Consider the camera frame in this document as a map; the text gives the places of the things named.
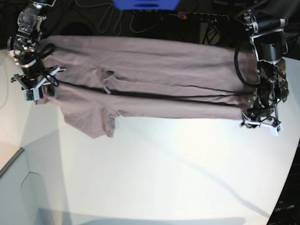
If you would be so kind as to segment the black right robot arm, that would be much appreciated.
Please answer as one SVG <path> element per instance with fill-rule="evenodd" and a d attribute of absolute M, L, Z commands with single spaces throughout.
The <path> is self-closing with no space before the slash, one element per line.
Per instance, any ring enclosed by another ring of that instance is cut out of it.
<path fill-rule="evenodd" d="M 42 86 L 58 86 L 55 78 L 59 66 L 45 67 L 43 59 L 52 54 L 56 46 L 46 45 L 41 52 L 36 51 L 36 45 L 42 37 L 41 24 L 46 19 L 40 11 L 45 7 L 53 7 L 54 0 L 32 0 L 21 11 L 17 18 L 18 30 L 7 43 L 8 55 L 23 71 L 23 75 L 16 74 L 11 82 L 19 82 L 26 101 L 37 101 L 42 96 Z"/>

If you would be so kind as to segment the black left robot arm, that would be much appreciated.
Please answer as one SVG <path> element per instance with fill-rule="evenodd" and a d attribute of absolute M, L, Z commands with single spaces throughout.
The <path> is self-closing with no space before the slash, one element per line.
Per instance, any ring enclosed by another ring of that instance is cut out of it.
<path fill-rule="evenodd" d="M 282 130 L 278 104 L 289 95 L 286 64 L 288 53 L 285 27 L 300 6 L 298 0 L 256 0 L 236 16 L 244 25 L 249 40 L 240 44 L 234 54 L 234 67 L 239 80 L 254 89 L 250 107 L 242 112 L 242 125 L 247 128 L 267 127 L 274 133 Z M 258 83 L 247 82 L 240 71 L 240 50 L 250 44 L 257 61 Z"/>

